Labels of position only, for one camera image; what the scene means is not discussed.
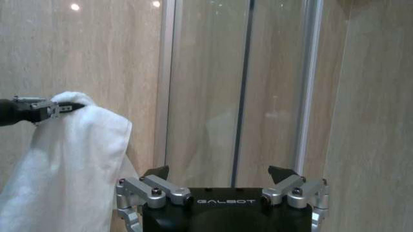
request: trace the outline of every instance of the white towel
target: white towel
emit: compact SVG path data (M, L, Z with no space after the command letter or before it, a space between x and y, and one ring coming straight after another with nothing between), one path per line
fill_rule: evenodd
M37 128L0 195L0 231L108 232L121 165L133 170L125 159L132 122L86 94L53 100L88 106Z

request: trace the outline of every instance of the marble tile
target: marble tile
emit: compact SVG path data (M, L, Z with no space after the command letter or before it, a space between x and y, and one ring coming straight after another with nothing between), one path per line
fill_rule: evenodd
M321 178L324 174L351 6L351 0L324 1L319 64L304 166L304 175L308 178Z
M413 2L355 1L325 177L324 231L413 230Z
M248 2L177 1L166 160L180 185L231 185Z
M0 0L0 98L88 93L134 123L140 173L153 167L161 18L152 0ZM0 189L33 131L0 129Z
M257 0L237 185L273 186L269 165L293 168L301 106L303 2Z

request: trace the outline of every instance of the robotic hand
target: robotic hand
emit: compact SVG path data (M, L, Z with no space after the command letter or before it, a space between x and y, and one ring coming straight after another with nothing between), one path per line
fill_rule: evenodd
M168 166L152 169L140 180L120 180L118 215L129 232L319 232L329 209L327 180L307 181L273 166L269 173L273 188L182 188L166 181Z

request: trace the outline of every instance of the screw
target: screw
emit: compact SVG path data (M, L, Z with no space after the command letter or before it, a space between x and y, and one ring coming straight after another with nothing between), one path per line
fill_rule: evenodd
M299 195L299 196L303 196L303 189L301 188L295 188L293 189L293 194Z
M160 196L162 194L162 190L158 187L156 187L153 188L152 193L153 193L153 196Z

